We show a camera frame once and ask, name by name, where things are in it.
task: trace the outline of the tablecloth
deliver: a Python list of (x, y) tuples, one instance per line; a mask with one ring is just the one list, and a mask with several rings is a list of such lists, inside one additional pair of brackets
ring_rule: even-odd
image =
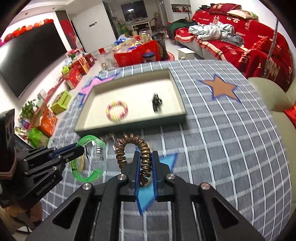
[[(289, 217), (291, 182), (285, 148), (265, 104), (244, 76), (230, 63), (213, 60), (182, 60), (146, 63), (119, 68), (104, 74), (117, 78), (141, 72), (169, 69), (187, 111), (185, 123), (139, 130), (124, 130), (151, 141), (159, 155), (178, 153), (173, 172), (185, 181), (210, 183), (264, 237), (274, 240)], [(221, 96), (212, 98), (211, 89), (199, 80), (213, 75), (237, 85), (240, 102)], [(74, 132), (82, 107), (77, 96), (53, 138), (57, 148), (80, 139)], [(127, 145), (132, 159), (134, 145)], [(107, 143), (106, 182), (120, 173), (112, 143)], [(64, 179), (43, 199), (43, 218), (66, 200), (81, 182), (67, 165)], [(169, 203), (153, 203), (139, 215), (136, 203), (122, 203), (120, 240), (172, 240)]]

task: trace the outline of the gray checkered tablecloth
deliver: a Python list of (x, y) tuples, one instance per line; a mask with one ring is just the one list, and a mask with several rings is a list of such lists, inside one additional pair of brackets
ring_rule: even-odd
[[(185, 181), (210, 183), (264, 237), (275, 240), (285, 227), (290, 211), (291, 182), (285, 148), (266, 106), (245, 77), (230, 63), (212, 60), (164, 61), (140, 64), (111, 71), (117, 78), (141, 72), (170, 69), (183, 98), (186, 123), (123, 130), (140, 135), (159, 155), (179, 153), (173, 172)], [(217, 74), (238, 86), (241, 103), (226, 96), (212, 99), (210, 88), (199, 80)], [(74, 132), (81, 112), (77, 96), (54, 136), (61, 148), (80, 137)], [(134, 145), (126, 147), (132, 159)], [(107, 144), (107, 170), (94, 184), (106, 182), (120, 173), (112, 144)], [(81, 182), (67, 165), (64, 179), (42, 200), (43, 218), (65, 201)], [(169, 203), (154, 203), (141, 217), (136, 203), (123, 203), (120, 220), (121, 241), (172, 240)]]

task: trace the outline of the white stool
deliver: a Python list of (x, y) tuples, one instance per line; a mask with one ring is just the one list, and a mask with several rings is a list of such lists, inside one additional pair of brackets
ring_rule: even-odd
[(188, 48), (177, 49), (179, 51), (178, 59), (194, 59), (194, 51)]

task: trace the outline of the dark window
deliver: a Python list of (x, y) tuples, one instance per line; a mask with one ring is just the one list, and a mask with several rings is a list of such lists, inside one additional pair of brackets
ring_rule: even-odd
[(143, 1), (136, 1), (121, 5), (126, 21), (136, 18), (147, 18), (147, 12)]

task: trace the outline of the red blanket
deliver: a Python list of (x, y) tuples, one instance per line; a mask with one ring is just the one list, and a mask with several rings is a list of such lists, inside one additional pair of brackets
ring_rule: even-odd
[[(274, 30), (254, 20), (232, 18), (227, 15), (209, 14), (207, 11), (198, 11), (193, 20), (200, 24), (230, 23), (234, 26), (236, 34), (245, 41), (243, 50), (235, 45), (219, 40), (200, 41), (197, 43), (213, 53), (218, 59), (232, 63), (245, 77), (262, 77), (267, 54), (271, 45)], [(178, 29), (175, 32), (176, 39), (184, 42), (193, 39), (188, 28)], [(289, 46), (283, 35), (278, 33), (276, 47), (268, 64), (268, 79), (277, 83), (284, 91), (287, 91), (292, 80), (292, 58)]]

